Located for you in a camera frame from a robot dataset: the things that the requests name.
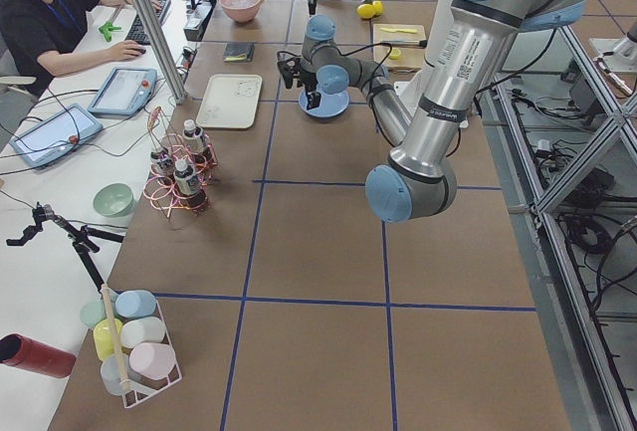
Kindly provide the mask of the blue plate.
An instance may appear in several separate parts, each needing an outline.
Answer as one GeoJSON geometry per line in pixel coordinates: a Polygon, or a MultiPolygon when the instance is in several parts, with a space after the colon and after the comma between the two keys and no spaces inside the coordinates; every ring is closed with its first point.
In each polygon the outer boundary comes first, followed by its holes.
{"type": "Polygon", "coordinates": [[[317,108],[308,108],[308,100],[304,90],[301,90],[298,99],[299,106],[305,114],[319,119],[328,119],[342,114],[348,108],[349,102],[347,91],[334,95],[321,94],[317,108]]]}

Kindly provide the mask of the large yellow lemon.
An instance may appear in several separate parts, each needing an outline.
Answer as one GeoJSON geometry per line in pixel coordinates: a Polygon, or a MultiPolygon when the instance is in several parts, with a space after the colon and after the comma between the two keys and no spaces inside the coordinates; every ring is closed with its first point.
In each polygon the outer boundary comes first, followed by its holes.
{"type": "Polygon", "coordinates": [[[360,19],[370,20],[376,16],[376,8],[373,3],[364,3],[357,6],[356,13],[360,19]]]}

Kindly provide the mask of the pink bowl with ice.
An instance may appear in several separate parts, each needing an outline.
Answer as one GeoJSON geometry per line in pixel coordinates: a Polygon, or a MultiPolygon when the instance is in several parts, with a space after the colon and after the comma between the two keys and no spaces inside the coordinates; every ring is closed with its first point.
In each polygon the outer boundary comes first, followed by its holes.
{"type": "Polygon", "coordinates": [[[256,18],[264,0],[219,0],[224,13],[233,21],[248,23],[256,18]]]}

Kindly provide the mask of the cream bear tray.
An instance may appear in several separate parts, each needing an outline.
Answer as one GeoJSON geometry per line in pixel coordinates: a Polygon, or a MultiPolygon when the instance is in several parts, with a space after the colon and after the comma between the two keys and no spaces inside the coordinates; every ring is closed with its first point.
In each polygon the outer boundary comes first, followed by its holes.
{"type": "Polygon", "coordinates": [[[212,75],[195,122],[204,128],[250,128],[255,121],[262,83],[259,75],[212,75]]]}

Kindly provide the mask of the grey folded cloth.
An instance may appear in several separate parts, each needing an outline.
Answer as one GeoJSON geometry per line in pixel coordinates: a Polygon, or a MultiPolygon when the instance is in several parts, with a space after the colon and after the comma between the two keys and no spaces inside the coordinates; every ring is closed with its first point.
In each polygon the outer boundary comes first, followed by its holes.
{"type": "Polygon", "coordinates": [[[248,63],[254,56],[255,44],[252,42],[230,42],[225,46],[223,61],[225,63],[248,63]]]}

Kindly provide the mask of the half lemon slice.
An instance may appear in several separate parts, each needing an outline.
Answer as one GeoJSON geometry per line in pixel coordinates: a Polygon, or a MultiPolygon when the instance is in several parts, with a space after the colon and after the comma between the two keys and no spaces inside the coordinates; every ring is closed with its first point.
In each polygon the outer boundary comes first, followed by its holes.
{"type": "Polygon", "coordinates": [[[393,48],[388,52],[388,58],[392,61],[398,60],[402,56],[402,52],[398,48],[393,48]]]}

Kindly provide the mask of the wooden cutting board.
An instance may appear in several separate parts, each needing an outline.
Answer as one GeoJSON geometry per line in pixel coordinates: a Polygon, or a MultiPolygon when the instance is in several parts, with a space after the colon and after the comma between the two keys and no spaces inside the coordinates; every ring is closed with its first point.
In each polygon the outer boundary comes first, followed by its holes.
{"type": "Polygon", "coordinates": [[[427,34],[422,25],[374,24],[373,60],[393,72],[416,72],[425,59],[427,34]]]}

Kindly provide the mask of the yellow plastic knife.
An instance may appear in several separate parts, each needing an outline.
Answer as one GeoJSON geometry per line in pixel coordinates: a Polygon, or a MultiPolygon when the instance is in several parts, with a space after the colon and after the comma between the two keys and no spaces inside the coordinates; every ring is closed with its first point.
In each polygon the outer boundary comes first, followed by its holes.
{"type": "Polygon", "coordinates": [[[386,33],[403,33],[403,34],[418,34],[419,31],[417,29],[412,28],[391,28],[391,27],[380,27],[380,31],[386,33]]]}

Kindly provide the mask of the right tea bottle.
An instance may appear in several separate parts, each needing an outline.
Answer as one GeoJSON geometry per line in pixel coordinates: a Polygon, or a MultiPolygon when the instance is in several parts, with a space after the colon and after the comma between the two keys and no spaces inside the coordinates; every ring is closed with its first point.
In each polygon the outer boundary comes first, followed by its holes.
{"type": "Polygon", "coordinates": [[[187,119],[184,124],[183,140],[188,146],[196,163],[205,164],[212,161],[212,153],[203,129],[193,119],[187,119]]]}

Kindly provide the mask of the left tea bottle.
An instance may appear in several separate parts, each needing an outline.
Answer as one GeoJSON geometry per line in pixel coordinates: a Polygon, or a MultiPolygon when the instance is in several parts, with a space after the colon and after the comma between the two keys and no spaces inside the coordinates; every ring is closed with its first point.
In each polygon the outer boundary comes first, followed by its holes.
{"type": "Polygon", "coordinates": [[[207,194],[201,186],[193,165],[187,159],[179,158],[175,161],[174,178],[180,198],[190,209],[199,210],[206,206],[207,194]]]}

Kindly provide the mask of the teach pendant tablet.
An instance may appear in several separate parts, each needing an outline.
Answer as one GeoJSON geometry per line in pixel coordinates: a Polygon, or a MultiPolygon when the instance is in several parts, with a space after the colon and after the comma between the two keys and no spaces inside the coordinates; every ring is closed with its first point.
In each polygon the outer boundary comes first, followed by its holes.
{"type": "Polygon", "coordinates": [[[104,126],[78,104],[70,105],[9,140],[31,168],[52,164],[103,130],[104,126]]]}
{"type": "Polygon", "coordinates": [[[97,116],[133,116],[150,100],[156,69],[114,68],[88,106],[97,116]]]}

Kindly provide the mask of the green bowl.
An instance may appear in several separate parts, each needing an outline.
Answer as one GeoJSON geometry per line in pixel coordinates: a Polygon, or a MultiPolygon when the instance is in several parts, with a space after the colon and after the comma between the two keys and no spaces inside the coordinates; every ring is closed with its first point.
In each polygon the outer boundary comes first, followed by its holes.
{"type": "Polygon", "coordinates": [[[93,207],[107,218],[128,215],[135,204],[132,189],[124,183],[113,183],[102,188],[94,197],[93,207]]]}

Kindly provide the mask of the near teach pendant tablet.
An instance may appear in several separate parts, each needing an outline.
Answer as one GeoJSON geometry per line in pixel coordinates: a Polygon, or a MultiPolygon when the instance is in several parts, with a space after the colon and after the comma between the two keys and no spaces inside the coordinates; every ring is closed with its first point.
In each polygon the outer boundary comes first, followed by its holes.
{"type": "Polygon", "coordinates": [[[70,105],[9,140],[31,168],[52,164],[103,130],[104,126],[78,104],[70,105]]]}

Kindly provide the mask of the person in black shirt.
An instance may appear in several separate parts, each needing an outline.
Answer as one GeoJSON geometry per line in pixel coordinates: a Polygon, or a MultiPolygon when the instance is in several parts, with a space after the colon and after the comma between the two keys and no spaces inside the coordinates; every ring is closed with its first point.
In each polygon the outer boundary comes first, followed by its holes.
{"type": "Polygon", "coordinates": [[[76,50],[88,32],[87,14],[95,7],[132,4],[132,0],[1,0],[1,36],[18,73],[35,79],[27,90],[39,96],[56,77],[141,56],[144,48],[133,40],[97,51],[76,50]]]}

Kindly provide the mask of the yellow plastic cup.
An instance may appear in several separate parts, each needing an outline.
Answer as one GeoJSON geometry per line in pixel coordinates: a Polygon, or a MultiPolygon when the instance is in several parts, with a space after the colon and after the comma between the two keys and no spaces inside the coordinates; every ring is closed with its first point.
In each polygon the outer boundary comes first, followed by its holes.
{"type": "Polygon", "coordinates": [[[112,342],[108,319],[104,319],[95,325],[93,329],[93,338],[96,354],[100,361],[105,361],[114,354],[114,345],[112,342]]]}

